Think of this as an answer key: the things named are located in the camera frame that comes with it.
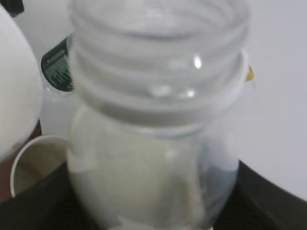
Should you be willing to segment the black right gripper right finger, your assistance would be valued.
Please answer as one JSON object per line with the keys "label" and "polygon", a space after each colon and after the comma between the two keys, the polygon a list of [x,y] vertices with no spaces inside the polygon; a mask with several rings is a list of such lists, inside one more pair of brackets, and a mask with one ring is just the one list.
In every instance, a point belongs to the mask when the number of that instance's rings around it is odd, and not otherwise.
{"label": "black right gripper right finger", "polygon": [[307,203],[239,164],[238,180],[215,230],[305,230]]}

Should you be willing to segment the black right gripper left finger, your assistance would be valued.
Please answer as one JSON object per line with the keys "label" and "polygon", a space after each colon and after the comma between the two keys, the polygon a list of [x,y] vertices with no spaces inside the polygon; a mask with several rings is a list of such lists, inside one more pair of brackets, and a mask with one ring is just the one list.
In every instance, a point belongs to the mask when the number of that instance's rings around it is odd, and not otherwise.
{"label": "black right gripper left finger", "polygon": [[36,185],[0,206],[2,230],[95,230],[63,163]]}

